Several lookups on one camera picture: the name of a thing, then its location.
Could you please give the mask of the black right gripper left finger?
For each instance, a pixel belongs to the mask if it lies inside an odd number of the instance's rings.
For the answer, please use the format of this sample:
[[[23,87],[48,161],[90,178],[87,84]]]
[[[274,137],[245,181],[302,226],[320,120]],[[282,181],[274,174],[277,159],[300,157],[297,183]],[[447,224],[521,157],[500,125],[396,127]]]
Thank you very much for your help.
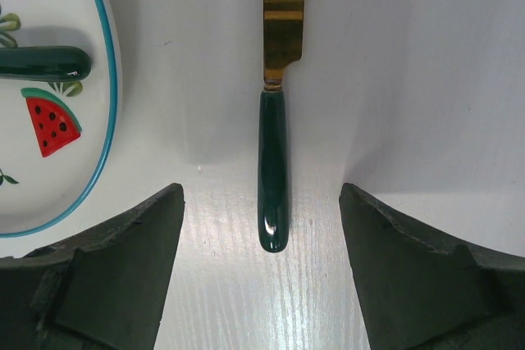
[[[4,349],[151,349],[185,210],[170,184],[111,219],[1,260]]]

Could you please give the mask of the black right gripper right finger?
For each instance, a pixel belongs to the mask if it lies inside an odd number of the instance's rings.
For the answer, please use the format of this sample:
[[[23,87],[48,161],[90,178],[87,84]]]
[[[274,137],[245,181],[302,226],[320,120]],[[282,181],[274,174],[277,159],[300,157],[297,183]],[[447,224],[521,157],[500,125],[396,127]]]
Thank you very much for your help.
[[[354,184],[339,204],[371,348],[523,348],[522,257],[447,234]]]

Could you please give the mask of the white watermelon pattern plate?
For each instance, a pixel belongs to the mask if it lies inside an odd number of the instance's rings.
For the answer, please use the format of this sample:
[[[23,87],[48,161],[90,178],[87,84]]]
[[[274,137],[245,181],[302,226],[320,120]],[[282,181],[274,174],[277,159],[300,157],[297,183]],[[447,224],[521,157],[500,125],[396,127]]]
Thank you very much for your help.
[[[1,77],[1,235],[45,230],[96,185],[121,109],[121,55],[109,0],[1,0],[1,49],[72,46],[92,70],[75,82]]]

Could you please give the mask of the gold fork green handle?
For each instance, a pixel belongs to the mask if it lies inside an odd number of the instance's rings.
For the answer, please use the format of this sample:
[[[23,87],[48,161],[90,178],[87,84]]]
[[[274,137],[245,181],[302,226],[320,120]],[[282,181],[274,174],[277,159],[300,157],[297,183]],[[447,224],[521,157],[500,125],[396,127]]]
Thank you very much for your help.
[[[1,77],[9,80],[75,82],[92,70],[89,55],[72,46],[1,49]]]

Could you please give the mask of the gold knife green handle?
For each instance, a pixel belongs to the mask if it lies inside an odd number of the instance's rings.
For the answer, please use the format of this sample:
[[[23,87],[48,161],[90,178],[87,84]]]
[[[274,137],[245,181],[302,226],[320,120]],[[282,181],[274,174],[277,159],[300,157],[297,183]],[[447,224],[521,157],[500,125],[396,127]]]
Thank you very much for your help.
[[[263,88],[259,99],[258,236],[283,251],[290,233],[285,69],[303,54],[304,0],[262,0]]]

